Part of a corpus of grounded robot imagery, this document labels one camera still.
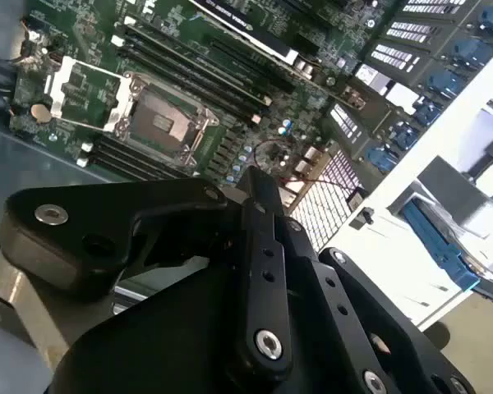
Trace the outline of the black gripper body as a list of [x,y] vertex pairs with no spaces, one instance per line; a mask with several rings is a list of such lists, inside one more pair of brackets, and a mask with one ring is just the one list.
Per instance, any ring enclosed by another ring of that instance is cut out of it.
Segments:
[[206,268],[84,334],[51,393],[345,393],[339,339],[327,322],[324,283],[310,262],[286,267],[291,355],[287,371],[239,331],[236,273]]

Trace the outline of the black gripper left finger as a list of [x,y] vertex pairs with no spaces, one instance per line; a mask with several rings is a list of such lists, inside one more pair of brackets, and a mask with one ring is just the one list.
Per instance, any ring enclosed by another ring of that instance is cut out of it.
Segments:
[[235,188],[184,178],[22,190],[0,222],[0,299],[57,370],[88,331],[206,268],[237,276],[239,331],[270,372],[291,355],[284,218],[274,178],[249,167]]

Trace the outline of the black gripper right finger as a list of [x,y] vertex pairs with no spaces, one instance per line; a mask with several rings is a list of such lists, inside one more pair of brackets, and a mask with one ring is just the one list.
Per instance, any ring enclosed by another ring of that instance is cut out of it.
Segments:
[[341,250],[317,254],[291,218],[277,218],[287,280],[299,296],[306,350],[321,393],[473,393],[471,383]]

